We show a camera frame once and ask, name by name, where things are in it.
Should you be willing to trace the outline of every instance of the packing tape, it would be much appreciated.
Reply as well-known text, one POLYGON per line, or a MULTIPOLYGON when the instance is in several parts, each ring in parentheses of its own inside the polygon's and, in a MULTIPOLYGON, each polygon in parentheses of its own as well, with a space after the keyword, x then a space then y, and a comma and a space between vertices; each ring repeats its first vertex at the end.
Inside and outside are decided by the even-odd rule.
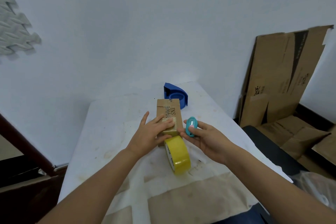
POLYGON ((175 136, 165 140, 170 166, 174 174, 182 174, 191 167, 190 157, 183 139, 175 136))

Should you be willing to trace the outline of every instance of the gray interlocking foam tile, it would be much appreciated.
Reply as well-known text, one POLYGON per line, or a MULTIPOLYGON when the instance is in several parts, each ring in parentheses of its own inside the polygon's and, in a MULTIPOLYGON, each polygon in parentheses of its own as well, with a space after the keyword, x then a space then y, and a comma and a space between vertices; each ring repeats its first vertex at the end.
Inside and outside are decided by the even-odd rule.
POLYGON ((17 46, 22 50, 33 47, 30 43, 40 43, 41 38, 36 33, 30 34, 24 25, 30 25, 23 13, 15 14, 8 4, 16 4, 15 0, 0 0, 0 55, 12 54, 11 49, 17 46))

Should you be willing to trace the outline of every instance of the plastic bag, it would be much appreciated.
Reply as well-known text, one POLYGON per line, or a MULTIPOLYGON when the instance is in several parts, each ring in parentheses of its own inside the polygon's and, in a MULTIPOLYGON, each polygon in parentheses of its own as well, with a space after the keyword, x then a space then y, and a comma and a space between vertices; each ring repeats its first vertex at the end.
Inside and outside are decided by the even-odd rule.
POLYGON ((336 211, 336 181, 322 175, 301 171, 291 177, 295 184, 324 205, 336 211))

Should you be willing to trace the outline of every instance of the person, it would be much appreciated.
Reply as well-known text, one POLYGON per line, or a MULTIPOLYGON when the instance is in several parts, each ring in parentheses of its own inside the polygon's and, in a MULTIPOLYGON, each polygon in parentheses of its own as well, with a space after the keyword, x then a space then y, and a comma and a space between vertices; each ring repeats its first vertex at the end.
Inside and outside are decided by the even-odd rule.
MULTIPOLYGON (((78 186, 38 223, 100 224, 112 199, 135 163, 159 143, 170 138, 160 133, 174 125, 158 116, 140 122, 128 146, 109 163, 78 186)), ((279 223, 336 223, 336 214, 308 193, 271 170, 249 152, 232 143, 211 125, 198 121, 189 128, 195 137, 180 129, 181 137, 199 147, 213 161, 226 165, 279 223)))

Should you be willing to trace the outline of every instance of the wooden door frame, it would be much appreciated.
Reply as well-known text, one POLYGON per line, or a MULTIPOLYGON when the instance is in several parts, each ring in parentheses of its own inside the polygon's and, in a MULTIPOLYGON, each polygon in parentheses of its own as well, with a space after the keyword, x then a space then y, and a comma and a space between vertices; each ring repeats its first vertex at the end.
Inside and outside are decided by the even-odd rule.
POLYGON ((0 135, 9 141, 20 152, 35 161, 49 176, 55 176, 52 163, 40 153, 12 124, 0 114, 0 135))

